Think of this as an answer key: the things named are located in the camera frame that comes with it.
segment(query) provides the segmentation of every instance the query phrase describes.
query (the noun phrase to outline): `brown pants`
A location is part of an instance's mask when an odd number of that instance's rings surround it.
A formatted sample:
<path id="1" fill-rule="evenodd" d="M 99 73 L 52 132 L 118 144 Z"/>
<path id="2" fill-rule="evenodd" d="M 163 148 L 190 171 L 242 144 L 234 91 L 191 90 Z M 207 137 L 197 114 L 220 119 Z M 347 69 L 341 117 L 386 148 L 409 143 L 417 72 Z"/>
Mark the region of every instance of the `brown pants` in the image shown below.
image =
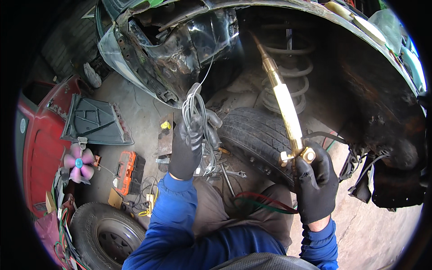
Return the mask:
<path id="1" fill-rule="evenodd" d="M 209 182 L 201 178 L 195 178 L 193 184 L 197 189 L 198 196 L 197 212 L 194 224 L 192 225 L 192 231 L 196 238 L 222 228 L 253 225 L 262 228 L 279 240 L 285 249 L 292 243 L 289 231 L 293 215 L 271 212 L 258 207 L 246 219 L 230 219 L 225 213 L 220 194 Z M 290 191 L 284 185 L 274 184 L 265 189 L 261 194 L 292 207 Z M 260 202 L 270 204 L 267 200 L 261 200 Z"/>

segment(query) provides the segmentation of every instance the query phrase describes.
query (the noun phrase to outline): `coiled wire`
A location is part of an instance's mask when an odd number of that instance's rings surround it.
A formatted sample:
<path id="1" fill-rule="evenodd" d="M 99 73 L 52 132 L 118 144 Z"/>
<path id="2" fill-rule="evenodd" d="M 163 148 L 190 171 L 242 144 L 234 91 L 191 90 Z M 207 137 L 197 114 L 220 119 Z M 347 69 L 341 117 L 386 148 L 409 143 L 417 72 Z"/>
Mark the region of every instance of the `coiled wire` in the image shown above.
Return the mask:
<path id="1" fill-rule="evenodd" d="M 186 97 L 186 100 L 183 102 L 183 105 L 181 107 L 181 113 L 183 114 L 183 121 L 184 124 L 186 125 L 186 129 L 187 132 L 190 132 L 190 123 L 191 123 L 191 118 L 192 115 L 194 114 L 200 114 L 203 117 L 203 134 L 204 134 L 204 138 L 206 139 L 206 144 L 204 144 L 203 147 L 203 156 L 204 154 L 209 154 L 210 155 L 210 161 L 209 164 L 205 164 L 204 158 L 201 158 L 201 162 L 200 162 L 200 166 L 201 169 L 204 170 L 204 175 L 209 174 L 210 172 L 214 171 L 216 168 L 216 157 L 214 155 L 213 149 L 209 143 L 209 129 L 207 126 L 207 112 L 206 112 L 206 105 L 204 103 L 203 98 L 201 97 L 200 94 L 197 93 L 198 89 L 200 89 L 201 85 L 203 84 L 204 80 L 207 78 L 207 75 L 209 74 L 210 68 L 212 67 L 213 64 L 213 60 L 214 60 L 214 55 L 212 57 L 212 60 L 210 62 L 210 66 L 209 69 L 207 70 L 206 75 L 204 76 L 203 81 L 198 85 L 198 87 L 191 91 L 191 93 L 188 94 L 188 96 Z M 195 105 L 195 99 L 198 102 L 198 104 L 200 105 L 200 110 L 198 110 L 198 108 Z"/>

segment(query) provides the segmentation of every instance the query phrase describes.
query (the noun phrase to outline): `pink fan blade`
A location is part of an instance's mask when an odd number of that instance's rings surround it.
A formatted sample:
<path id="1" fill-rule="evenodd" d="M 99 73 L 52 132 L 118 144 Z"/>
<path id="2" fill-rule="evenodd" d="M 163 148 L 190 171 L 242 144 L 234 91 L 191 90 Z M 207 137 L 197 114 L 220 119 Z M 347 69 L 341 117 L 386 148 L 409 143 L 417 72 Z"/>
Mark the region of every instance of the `pink fan blade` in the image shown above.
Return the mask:
<path id="1" fill-rule="evenodd" d="M 81 183 L 81 171 L 77 167 L 74 167 L 70 172 L 70 179 L 75 183 Z"/>
<path id="2" fill-rule="evenodd" d="M 83 152 L 83 156 L 81 157 L 82 161 L 84 164 L 90 164 L 93 163 L 93 160 L 95 159 L 95 157 L 93 156 L 93 153 L 90 149 L 86 149 Z"/>
<path id="3" fill-rule="evenodd" d="M 73 168 L 75 166 L 75 158 L 69 154 L 64 155 L 64 167 L 67 169 Z"/>
<path id="4" fill-rule="evenodd" d="M 93 169 L 93 167 L 90 167 L 88 165 L 83 165 L 81 168 L 81 174 L 87 180 L 90 180 L 93 177 L 94 173 L 95 173 L 95 170 Z"/>
<path id="5" fill-rule="evenodd" d="M 72 143 L 70 145 L 70 153 L 74 158 L 79 158 L 79 154 L 81 153 L 81 148 L 79 147 L 78 143 Z"/>

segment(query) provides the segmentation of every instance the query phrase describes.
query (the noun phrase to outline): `brick wall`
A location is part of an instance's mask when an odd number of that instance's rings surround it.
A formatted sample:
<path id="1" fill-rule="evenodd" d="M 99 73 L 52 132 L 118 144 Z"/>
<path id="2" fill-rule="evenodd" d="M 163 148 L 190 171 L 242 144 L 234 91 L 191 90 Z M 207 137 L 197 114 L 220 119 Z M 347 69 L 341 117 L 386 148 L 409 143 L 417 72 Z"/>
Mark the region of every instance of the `brick wall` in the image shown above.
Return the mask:
<path id="1" fill-rule="evenodd" d="M 72 1 L 42 46 L 40 57 L 50 69 L 45 73 L 54 73 L 58 82 L 71 74 L 83 77 L 83 64 L 96 57 L 95 19 L 81 19 L 95 4 L 96 0 Z M 41 68 L 39 63 L 36 61 L 33 69 Z M 32 74 L 31 79 L 41 79 L 37 72 Z"/>

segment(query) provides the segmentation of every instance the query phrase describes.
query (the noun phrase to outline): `off-road tire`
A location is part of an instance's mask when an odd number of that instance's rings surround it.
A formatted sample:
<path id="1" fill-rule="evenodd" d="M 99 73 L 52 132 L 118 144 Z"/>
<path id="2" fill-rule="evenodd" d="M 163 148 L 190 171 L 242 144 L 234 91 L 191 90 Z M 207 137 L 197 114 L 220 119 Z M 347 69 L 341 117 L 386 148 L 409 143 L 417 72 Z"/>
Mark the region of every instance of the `off-road tire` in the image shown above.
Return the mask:
<path id="1" fill-rule="evenodd" d="M 70 233 L 72 242 L 81 256 L 81 261 L 92 270 L 120 270 L 121 265 L 111 259 L 101 248 L 95 227 L 104 218 L 120 220 L 136 235 L 145 238 L 145 230 L 129 215 L 105 203 L 86 203 L 72 216 Z"/>

